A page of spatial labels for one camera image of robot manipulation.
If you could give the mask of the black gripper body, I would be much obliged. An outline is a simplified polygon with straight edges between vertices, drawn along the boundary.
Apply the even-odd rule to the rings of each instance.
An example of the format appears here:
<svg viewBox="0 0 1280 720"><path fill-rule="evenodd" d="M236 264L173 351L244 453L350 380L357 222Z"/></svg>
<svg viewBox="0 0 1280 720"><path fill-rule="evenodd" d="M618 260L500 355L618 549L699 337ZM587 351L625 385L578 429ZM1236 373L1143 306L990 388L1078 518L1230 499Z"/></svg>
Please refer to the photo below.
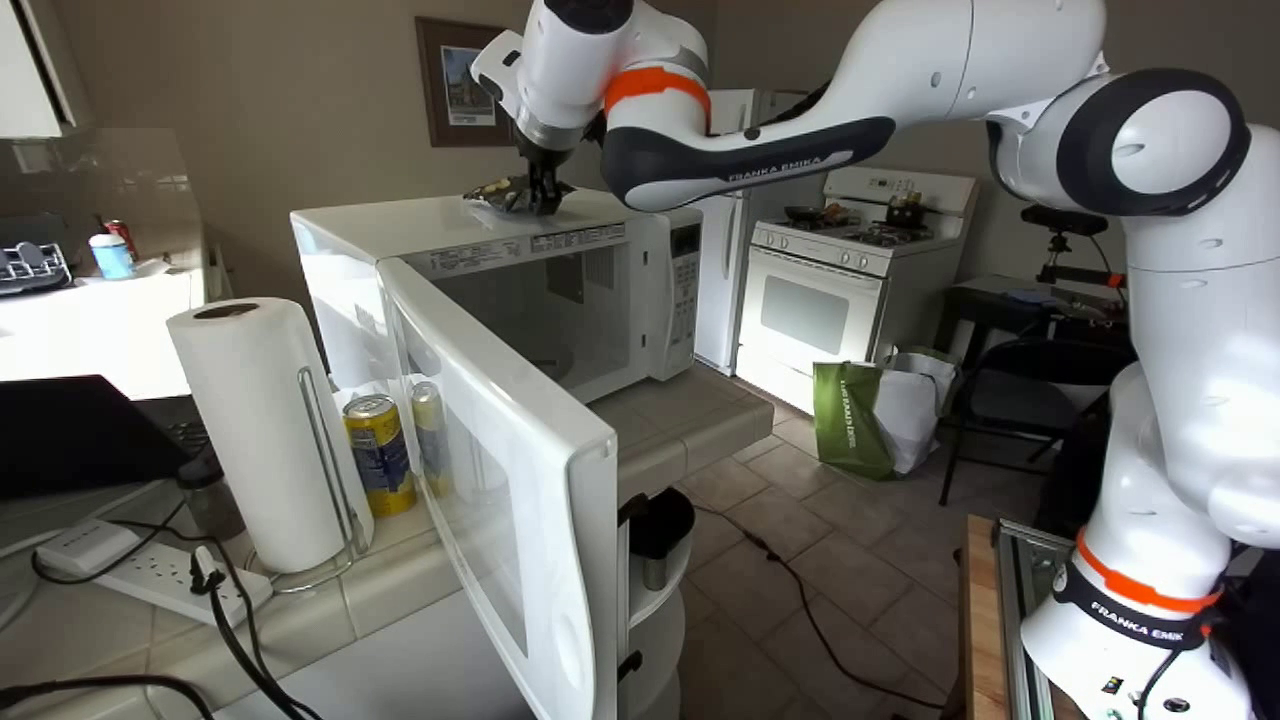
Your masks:
<svg viewBox="0 0 1280 720"><path fill-rule="evenodd" d="M552 216L569 197L569 184L559 181L565 153L523 143L521 157L523 171L515 176L510 209L523 216Z"/></svg>

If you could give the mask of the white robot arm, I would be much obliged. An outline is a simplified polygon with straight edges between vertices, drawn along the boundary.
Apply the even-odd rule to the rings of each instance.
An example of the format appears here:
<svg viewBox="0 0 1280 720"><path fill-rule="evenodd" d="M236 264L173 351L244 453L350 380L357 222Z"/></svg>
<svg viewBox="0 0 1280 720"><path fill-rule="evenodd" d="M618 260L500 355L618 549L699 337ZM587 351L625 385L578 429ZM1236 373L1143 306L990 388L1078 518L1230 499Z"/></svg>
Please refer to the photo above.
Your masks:
<svg viewBox="0 0 1280 720"><path fill-rule="evenodd" d="M1012 197L1118 222L1134 359L1109 388L1090 518L1020 649L1089 720L1255 720L1209 613L1240 542L1280 542L1280 135L1203 73L1114 73L1103 23L1103 0L876 0L799 110L727 135L702 35L644 0L531 0L471 75L534 192L578 138L614 198L662 210L981 121Z"/></svg>

